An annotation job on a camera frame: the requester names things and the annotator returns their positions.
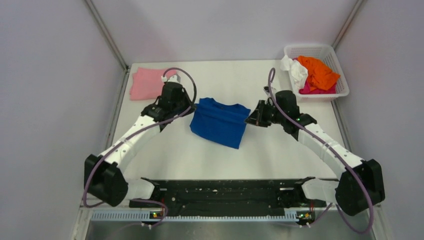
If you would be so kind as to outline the blue printed t-shirt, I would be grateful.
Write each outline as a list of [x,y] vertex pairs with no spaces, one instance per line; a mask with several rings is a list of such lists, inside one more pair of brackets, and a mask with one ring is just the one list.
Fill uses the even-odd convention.
[[211,97],[201,98],[196,104],[190,130],[208,141],[239,149],[247,125],[245,119],[250,112],[238,103],[225,105]]

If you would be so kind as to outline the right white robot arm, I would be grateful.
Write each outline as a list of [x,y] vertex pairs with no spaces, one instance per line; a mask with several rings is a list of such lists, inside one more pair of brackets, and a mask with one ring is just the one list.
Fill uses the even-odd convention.
[[302,113],[290,90],[282,90],[267,100],[259,100],[245,123],[267,128],[280,125],[296,141],[315,153],[335,174],[336,180],[304,178],[293,192],[299,206],[312,200],[336,204],[344,213],[355,216],[385,200],[381,165],[374,159],[364,160],[332,139],[307,113]]

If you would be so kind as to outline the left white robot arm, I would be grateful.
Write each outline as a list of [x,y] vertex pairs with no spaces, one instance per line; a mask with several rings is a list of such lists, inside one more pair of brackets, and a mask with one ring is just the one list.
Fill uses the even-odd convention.
[[146,106],[131,128],[111,147],[98,155],[91,154],[84,161],[83,205],[89,207],[87,195],[98,198],[112,207],[123,200],[141,199],[147,206],[160,202],[155,185],[145,179],[124,176],[138,152],[154,136],[174,120],[191,114],[195,104],[186,89],[178,82],[166,82],[156,101]]

